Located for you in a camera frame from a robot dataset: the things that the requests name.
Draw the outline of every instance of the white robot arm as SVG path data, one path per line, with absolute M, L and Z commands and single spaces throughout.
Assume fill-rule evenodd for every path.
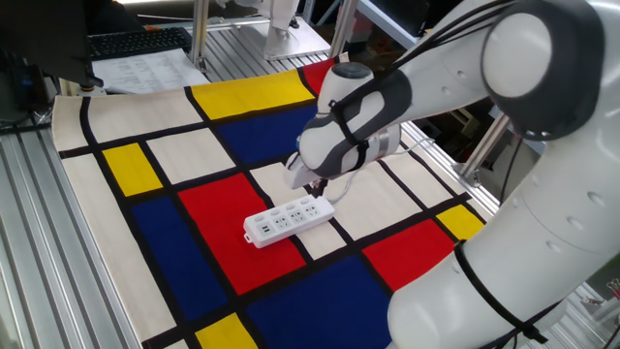
M 620 251 L 619 33 L 614 0 L 465 0 L 379 79 L 350 63 L 329 72 L 287 164 L 292 187 L 390 155 L 399 123 L 487 95 L 524 138 L 547 141 L 459 259 L 394 294 L 394 347 L 481 348 L 515 327 L 488 295 L 525 322 Z

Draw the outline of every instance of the white square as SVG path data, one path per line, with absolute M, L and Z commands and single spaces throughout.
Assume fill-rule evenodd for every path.
M 139 341 L 175 327 L 168 305 L 95 157 L 87 154 L 69 158 L 62 165 Z
M 184 89 L 92 97 L 90 128 L 98 143 L 201 122 Z
M 166 136 L 146 143 L 172 184 L 234 167 L 231 157 L 208 129 Z
M 452 198 L 433 174 L 409 154 L 389 156 L 384 161 L 426 207 L 433 207 Z
M 484 208 L 484 206 L 482 206 L 476 199 L 468 200 L 467 204 L 471 205 L 486 223 L 493 218 L 493 213 Z
M 189 347 L 185 343 L 185 340 L 179 340 L 171 346 L 167 346 L 166 349 L 188 349 Z
M 265 166 L 250 173 L 276 206 L 308 195 L 302 188 L 293 190 L 284 184 L 282 164 Z M 297 237 L 315 260 L 346 245 L 338 232 L 326 222 L 297 234 Z
M 404 144 L 407 145 L 407 147 L 415 144 L 415 142 L 404 133 L 402 134 L 402 141 Z M 420 146 L 417 146 L 414 149 L 414 153 L 417 154 L 426 163 L 426 165 L 431 168 L 435 175 L 438 175 L 439 178 L 441 178 L 444 183 L 447 184 L 448 187 L 450 187 L 454 191 L 454 193 L 456 193 L 456 195 L 461 195 L 465 193 L 465 188 L 463 188 L 463 186 L 458 181 L 456 181 L 456 179 L 452 178 L 452 176 L 449 175 L 446 170 L 439 166 L 439 164 L 437 164 L 435 160 L 428 156 L 424 149 L 422 149 Z
M 350 174 L 330 181 L 328 199 L 338 197 Z M 349 192 L 334 204 L 335 218 L 353 239 L 364 238 L 421 212 L 416 203 L 378 163 L 364 167 L 353 180 Z
M 56 97 L 51 122 L 54 144 L 58 151 L 87 146 L 88 142 L 81 130 L 79 111 L 81 97 Z

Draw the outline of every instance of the white cable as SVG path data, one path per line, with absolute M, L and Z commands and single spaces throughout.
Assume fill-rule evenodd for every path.
M 412 150 L 414 150 L 416 148 L 416 146 L 424 143 L 424 142 L 430 142 L 431 144 L 433 144 L 435 142 L 435 140 L 431 139 L 431 138 L 425 138 L 425 139 L 421 139 L 417 142 L 414 143 L 414 145 L 412 145 L 409 149 L 403 150 L 403 151 L 397 151 L 395 153 L 393 153 L 392 155 L 402 155 L 402 154 L 406 154 Z
M 417 142 L 414 143 L 414 145 L 412 145 L 410 148 L 403 150 L 403 151 L 398 151 L 395 152 L 391 155 L 402 155 L 402 154 L 407 154 L 408 152 L 414 150 L 416 148 L 416 146 L 424 143 L 424 142 L 431 142 L 431 144 L 433 144 L 435 142 L 435 140 L 431 139 L 431 138 L 425 138 L 422 140 L 419 140 Z M 351 187 L 351 183 L 353 182 L 353 179 L 356 177 L 357 173 L 359 171 L 361 171 L 365 166 L 360 167 L 359 169 L 357 169 L 355 172 L 353 172 L 353 174 L 351 174 L 351 176 L 349 177 L 349 180 L 347 180 L 347 185 L 345 186 L 345 190 L 342 192 L 342 194 L 340 194 L 337 198 L 335 199 L 327 199 L 329 201 L 330 204 L 334 205 L 337 202 L 339 202 L 342 198 L 345 197 L 345 195 L 347 195 L 347 192 L 349 191 L 349 188 Z
M 359 169 L 357 169 L 355 172 L 353 172 L 353 174 L 351 174 L 351 176 L 349 177 L 349 180 L 347 180 L 347 186 L 345 186 L 345 190 L 342 192 L 342 194 L 340 194 L 336 199 L 327 199 L 329 201 L 330 204 L 334 205 L 337 202 L 340 201 L 340 199 L 344 198 L 345 195 L 347 194 L 347 192 L 349 191 L 349 187 L 351 187 L 351 183 L 353 182 L 353 178 L 356 177 L 357 173 L 359 171 L 361 171 L 361 169 L 363 169 L 363 167 L 360 167 Z

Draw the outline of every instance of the red square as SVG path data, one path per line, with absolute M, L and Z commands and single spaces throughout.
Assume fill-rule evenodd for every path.
M 239 295 L 305 264 L 289 239 L 261 249 L 245 240 L 243 221 L 266 206 L 243 174 L 178 195 Z
M 435 267 L 454 243 L 432 220 L 423 221 L 363 249 L 387 285 L 396 291 Z
M 328 59 L 323 62 L 310 64 L 301 68 L 303 77 L 305 78 L 308 86 L 318 95 L 321 93 L 323 87 L 323 80 L 326 78 L 329 68 L 334 65 L 333 59 Z

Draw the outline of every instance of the monitor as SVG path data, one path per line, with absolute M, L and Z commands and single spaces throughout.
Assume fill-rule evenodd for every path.
M 104 84 L 93 74 L 82 0 L 0 0 L 0 48 L 52 76 Z

